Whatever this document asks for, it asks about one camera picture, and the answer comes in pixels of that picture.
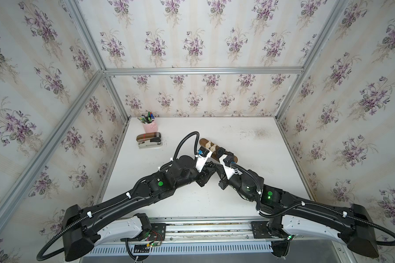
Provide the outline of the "beige strap watch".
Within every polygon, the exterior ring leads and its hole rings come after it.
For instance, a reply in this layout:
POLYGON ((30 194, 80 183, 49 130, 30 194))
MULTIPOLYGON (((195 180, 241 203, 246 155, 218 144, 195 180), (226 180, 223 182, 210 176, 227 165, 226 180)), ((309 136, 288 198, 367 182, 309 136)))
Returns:
POLYGON ((208 141, 208 142, 205 144, 205 147, 206 147, 210 152, 212 152, 212 153, 214 153, 214 152, 217 151, 217 144, 215 144, 215 143, 213 143, 213 142, 211 142, 211 141, 208 141))

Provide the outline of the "brown wooden watch stand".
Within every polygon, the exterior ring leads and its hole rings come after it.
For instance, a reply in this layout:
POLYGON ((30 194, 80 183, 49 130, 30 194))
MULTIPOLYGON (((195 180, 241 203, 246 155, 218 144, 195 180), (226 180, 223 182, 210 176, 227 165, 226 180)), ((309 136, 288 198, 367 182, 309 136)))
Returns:
POLYGON ((218 146, 217 144, 202 138, 199 140, 200 146, 210 150, 212 152, 211 158, 217 162, 219 162, 219 158, 222 157, 223 155, 227 156, 232 156, 233 161, 235 163, 238 163, 238 158, 236 155, 234 155, 232 152, 227 151, 225 148, 218 146))

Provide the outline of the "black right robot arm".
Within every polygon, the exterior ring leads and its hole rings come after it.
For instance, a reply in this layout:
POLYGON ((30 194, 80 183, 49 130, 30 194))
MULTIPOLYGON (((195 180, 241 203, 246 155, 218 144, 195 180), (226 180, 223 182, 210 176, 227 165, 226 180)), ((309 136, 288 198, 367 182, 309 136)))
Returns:
POLYGON ((254 202, 258 214, 268 219, 269 235, 288 243, 297 235, 337 241, 358 255, 379 257, 379 246, 395 247, 395 233, 374 223, 360 205, 334 207, 295 196, 264 184, 251 170, 232 163, 216 165, 219 186, 233 188, 244 200, 254 202))

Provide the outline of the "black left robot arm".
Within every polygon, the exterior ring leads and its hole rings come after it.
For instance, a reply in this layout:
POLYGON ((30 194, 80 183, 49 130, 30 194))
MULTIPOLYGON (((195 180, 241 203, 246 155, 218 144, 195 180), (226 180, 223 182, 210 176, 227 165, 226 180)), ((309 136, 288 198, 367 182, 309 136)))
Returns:
POLYGON ((174 195, 175 191, 193 182, 204 186, 204 167, 216 148, 211 142, 194 143, 194 156, 179 156, 183 144, 192 136, 193 131, 183 138, 177 146, 169 163, 164 164, 151 175, 140 178, 134 187, 104 203, 81 208, 69 207, 62 222, 62 229, 52 237, 38 252, 37 261, 50 259, 64 253, 66 261, 73 261, 89 253, 96 242, 104 236, 99 231, 113 221, 139 208, 150 206, 174 195))

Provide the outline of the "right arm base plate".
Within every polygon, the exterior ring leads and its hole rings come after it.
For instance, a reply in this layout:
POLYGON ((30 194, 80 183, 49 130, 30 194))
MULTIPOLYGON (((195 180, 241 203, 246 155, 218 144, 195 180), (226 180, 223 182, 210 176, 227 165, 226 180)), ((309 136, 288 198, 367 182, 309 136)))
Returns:
POLYGON ((255 239, 279 238, 290 241, 295 238, 295 235, 285 232, 279 219, 252 221, 251 230, 255 239))

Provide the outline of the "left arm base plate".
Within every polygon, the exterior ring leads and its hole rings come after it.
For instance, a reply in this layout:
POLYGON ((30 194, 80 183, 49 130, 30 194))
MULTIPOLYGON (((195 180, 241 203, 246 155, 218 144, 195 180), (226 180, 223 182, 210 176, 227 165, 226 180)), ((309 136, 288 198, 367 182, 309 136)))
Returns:
POLYGON ((122 238, 120 241, 146 241, 148 243, 160 242, 165 240, 166 223, 151 223, 151 227, 143 230, 137 237, 122 238))

